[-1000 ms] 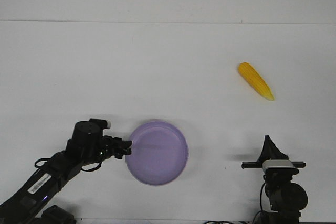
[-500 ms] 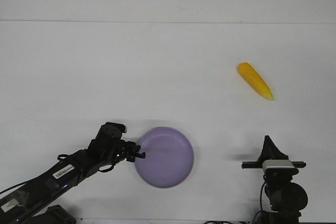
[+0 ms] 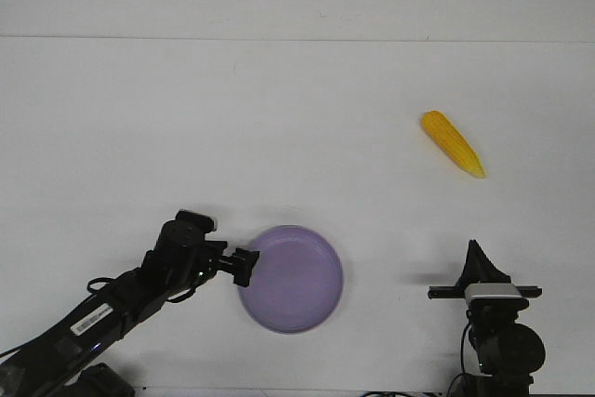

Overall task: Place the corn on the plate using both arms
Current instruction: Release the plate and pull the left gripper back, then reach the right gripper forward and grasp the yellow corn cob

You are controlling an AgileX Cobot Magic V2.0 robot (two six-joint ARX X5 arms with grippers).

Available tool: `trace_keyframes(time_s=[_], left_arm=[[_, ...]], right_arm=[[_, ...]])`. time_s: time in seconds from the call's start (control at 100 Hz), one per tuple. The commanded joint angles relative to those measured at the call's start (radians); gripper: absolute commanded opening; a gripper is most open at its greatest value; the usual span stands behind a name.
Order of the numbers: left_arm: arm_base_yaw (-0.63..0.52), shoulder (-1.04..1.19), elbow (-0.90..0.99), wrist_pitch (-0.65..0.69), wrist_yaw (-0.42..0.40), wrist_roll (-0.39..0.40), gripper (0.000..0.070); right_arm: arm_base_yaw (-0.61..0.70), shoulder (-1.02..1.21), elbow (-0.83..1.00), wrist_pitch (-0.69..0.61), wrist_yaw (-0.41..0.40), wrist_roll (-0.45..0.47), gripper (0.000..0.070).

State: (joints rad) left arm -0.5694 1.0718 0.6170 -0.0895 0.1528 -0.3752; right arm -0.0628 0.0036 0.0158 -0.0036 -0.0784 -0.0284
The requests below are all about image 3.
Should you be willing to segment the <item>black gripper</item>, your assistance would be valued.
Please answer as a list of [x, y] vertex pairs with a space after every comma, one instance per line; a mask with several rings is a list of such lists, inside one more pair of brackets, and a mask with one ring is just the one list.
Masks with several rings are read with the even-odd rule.
[[431, 286], [429, 299], [464, 299], [470, 311], [494, 309], [506, 312], [523, 311], [529, 300], [540, 298], [542, 288], [535, 285], [514, 285], [485, 255], [476, 240], [469, 240], [463, 270], [455, 285]]
[[197, 279], [212, 279], [219, 271], [225, 271], [232, 274], [236, 285], [250, 285], [259, 252], [236, 248], [230, 259], [224, 255], [228, 246], [227, 241], [206, 240], [194, 248], [194, 274]]

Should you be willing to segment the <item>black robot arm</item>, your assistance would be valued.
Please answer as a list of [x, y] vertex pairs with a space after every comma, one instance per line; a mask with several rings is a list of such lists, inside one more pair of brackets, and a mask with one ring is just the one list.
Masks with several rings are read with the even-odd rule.
[[467, 371], [464, 349], [459, 349], [461, 372], [447, 396], [528, 396], [532, 374], [545, 363], [542, 338], [517, 322], [519, 313], [543, 293], [537, 285], [516, 285], [470, 240], [462, 272], [454, 285], [431, 286], [430, 299], [462, 299], [467, 325], [461, 337], [473, 348], [479, 367]]
[[207, 219], [169, 220], [140, 266], [116, 278], [97, 278], [88, 297], [58, 323], [1, 363], [4, 396], [132, 396], [134, 388], [97, 358], [163, 308], [180, 303], [215, 277], [230, 274], [247, 287], [259, 258], [242, 248], [225, 255], [208, 241]]

